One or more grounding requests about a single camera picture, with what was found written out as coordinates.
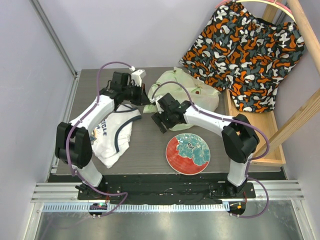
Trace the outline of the light green plastic bag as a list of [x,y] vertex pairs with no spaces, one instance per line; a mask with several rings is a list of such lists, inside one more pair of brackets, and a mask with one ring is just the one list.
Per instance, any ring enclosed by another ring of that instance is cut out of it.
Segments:
[[179,103],[191,99],[198,107],[211,112],[214,112],[219,105],[218,90],[178,67],[165,71],[151,85],[147,95],[149,99],[154,99],[166,93],[170,93]]

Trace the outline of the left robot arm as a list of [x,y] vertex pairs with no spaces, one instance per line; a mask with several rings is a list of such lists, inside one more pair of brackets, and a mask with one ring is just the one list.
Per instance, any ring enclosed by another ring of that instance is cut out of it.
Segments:
[[107,86],[98,91],[93,103],[71,122],[61,122],[56,129],[55,156],[69,165],[71,173],[77,174],[89,186],[89,194],[100,200],[107,192],[103,175],[92,161],[90,134],[94,128],[124,101],[136,106],[148,105],[142,79],[146,76],[143,69],[133,73],[113,73]]

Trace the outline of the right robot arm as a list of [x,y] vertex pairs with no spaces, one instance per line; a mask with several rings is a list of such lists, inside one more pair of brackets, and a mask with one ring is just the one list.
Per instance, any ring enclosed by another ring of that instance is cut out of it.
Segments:
[[150,102],[157,107],[152,119],[162,133],[178,124],[191,124],[220,136],[230,159],[226,193],[233,198],[243,193],[249,161],[260,142],[243,114],[236,117],[221,115],[200,108],[191,100],[180,103],[169,93],[153,98]]

